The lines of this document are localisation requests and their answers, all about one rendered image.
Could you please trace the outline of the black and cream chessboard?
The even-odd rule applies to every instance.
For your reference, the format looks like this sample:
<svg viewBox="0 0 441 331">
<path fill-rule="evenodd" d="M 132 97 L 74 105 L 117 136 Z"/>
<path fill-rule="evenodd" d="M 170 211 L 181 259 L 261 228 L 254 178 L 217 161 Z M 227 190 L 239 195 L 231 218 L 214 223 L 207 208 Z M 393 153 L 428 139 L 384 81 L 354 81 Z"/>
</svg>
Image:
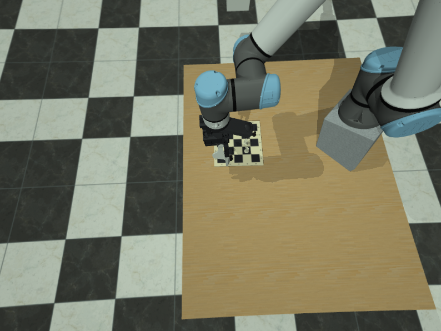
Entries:
<svg viewBox="0 0 441 331">
<path fill-rule="evenodd" d="M 252 122 L 253 132 L 256 131 L 256 136 L 242 137 L 229 134 L 229 155 L 232 155 L 233 160 L 229 162 L 228 166 L 263 166 L 262 140 L 260 133 L 260 121 Z M 243 142 L 248 139 L 248 144 Z M 249 148 L 249 152 L 245 153 L 245 147 Z M 224 159 L 214 159 L 215 167 L 227 167 Z"/>
</svg>

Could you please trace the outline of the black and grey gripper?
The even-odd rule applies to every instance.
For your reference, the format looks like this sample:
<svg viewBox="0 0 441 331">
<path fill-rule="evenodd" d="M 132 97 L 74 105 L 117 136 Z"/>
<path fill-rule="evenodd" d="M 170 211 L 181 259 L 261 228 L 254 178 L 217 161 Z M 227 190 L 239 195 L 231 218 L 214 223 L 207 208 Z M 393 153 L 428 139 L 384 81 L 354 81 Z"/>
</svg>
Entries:
<svg viewBox="0 0 441 331">
<path fill-rule="evenodd" d="M 229 134 L 220 132 L 227 128 L 229 122 L 226 126 L 220 129 L 211 129 L 204 123 L 202 115 L 199 115 L 199 126 L 203 129 L 203 142 L 205 146 L 217 146 L 217 143 L 223 143 L 218 146 L 218 151 L 212 154 L 215 159 L 224 159 L 226 166 L 230 162 L 229 157 Z M 207 130 L 207 131 L 206 131 Z M 224 151 L 223 151 L 224 148 Z"/>
</svg>

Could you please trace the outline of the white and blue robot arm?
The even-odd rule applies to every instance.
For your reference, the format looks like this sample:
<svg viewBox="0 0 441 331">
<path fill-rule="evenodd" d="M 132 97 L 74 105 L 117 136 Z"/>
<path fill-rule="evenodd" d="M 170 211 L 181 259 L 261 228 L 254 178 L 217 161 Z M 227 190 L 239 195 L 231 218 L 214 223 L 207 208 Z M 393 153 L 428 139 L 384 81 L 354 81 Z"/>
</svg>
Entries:
<svg viewBox="0 0 441 331">
<path fill-rule="evenodd" d="M 194 84 L 206 126 L 242 137 L 252 122 L 229 112 L 275 107 L 280 79 L 265 62 L 326 0 L 277 0 L 251 34 L 233 47 L 236 78 L 206 71 Z M 389 137 L 405 137 L 441 122 L 441 0 L 419 0 L 403 47 L 369 53 L 338 115 L 357 129 L 381 126 Z M 228 113 L 227 113 L 228 112 Z"/>
</svg>

